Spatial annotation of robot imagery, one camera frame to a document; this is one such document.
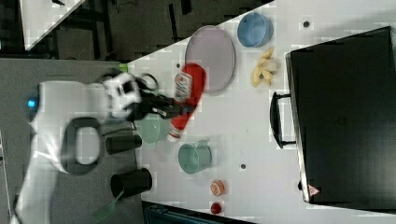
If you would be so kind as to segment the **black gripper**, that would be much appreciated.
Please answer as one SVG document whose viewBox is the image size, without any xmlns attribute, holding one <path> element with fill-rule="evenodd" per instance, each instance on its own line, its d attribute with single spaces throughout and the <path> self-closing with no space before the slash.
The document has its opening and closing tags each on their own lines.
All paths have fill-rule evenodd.
<svg viewBox="0 0 396 224">
<path fill-rule="evenodd" d="M 186 113 L 186 109 L 181 107 L 181 104 L 174 98 L 145 91 L 141 92 L 141 97 L 141 103 L 132 103 L 127 106 L 129 110 L 127 121 L 141 120 L 152 111 L 162 119 L 172 119 Z"/>
</svg>

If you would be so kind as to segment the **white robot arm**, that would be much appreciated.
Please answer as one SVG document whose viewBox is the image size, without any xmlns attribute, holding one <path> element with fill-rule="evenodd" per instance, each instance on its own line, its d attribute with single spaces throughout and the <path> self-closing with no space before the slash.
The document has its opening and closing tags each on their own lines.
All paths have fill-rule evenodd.
<svg viewBox="0 0 396 224">
<path fill-rule="evenodd" d="M 164 119 L 185 113 L 175 99 L 143 91 L 140 85 L 132 80 L 38 85 L 39 106 L 30 122 L 30 158 L 9 224 L 50 224 L 58 174 L 85 175 L 95 168 L 104 150 L 100 128 L 105 123 L 134 122 L 148 113 Z"/>
</svg>

